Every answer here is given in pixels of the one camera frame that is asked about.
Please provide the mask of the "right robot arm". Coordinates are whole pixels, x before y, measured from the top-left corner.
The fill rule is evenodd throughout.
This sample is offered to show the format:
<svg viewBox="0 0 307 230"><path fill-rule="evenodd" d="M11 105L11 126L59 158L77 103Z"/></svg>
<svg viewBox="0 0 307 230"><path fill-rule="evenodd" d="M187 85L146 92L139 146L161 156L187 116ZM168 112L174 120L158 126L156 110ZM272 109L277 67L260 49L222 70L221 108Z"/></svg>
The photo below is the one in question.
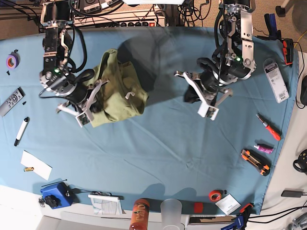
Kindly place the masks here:
<svg viewBox="0 0 307 230"><path fill-rule="evenodd" d="M87 50L82 32L73 26L74 7L70 0L45 0L41 12L41 24L45 29L43 39L43 70L39 81L43 93L50 92L51 98L65 99L57 106L57 112L64 111L75 116L81 126L94 120L94 113L102 110L98 94L107 81L100 79L89 85L85 83L94 78L93 69L85 69ZM69 35L68 27L73 30ZM76 67L71 59L75 34L79 34L83 62Z"/></svg>

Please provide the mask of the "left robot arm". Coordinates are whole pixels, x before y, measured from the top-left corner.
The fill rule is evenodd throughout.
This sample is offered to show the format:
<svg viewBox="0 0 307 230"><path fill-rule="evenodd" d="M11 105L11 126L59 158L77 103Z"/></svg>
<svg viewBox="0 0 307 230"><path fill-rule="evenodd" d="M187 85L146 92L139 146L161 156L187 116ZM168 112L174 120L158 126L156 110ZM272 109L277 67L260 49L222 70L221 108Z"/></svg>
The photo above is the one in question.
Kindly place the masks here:
<svg viewBox="0 0 307 230"><path fill-rule="evenodd" d="M253 0L221 0L214 23L216 49L211 58L200 57L202 73L186 73L189 80L184 101L204 101L217 107L233 92L228 85L251 77L256 69L252 40Z"/></svg>

